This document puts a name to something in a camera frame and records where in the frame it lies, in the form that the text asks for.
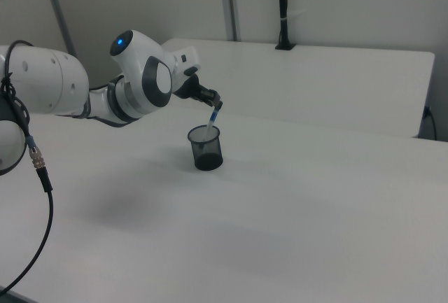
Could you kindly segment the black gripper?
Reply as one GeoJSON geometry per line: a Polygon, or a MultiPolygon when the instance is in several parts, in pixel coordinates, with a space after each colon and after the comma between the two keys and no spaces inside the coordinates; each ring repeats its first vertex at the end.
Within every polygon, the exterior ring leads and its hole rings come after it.
{"type": "Polygon", "coordinates": [[[219,93],[202,86],[197,74],[193,74],[189,77],[189,79],[174,92],[174,95],[181,99],[191,98],[203,102],[208,106],[216,107],[217,110],[221,110],[223,107],[223,102],[221,101],[219,93]]]}

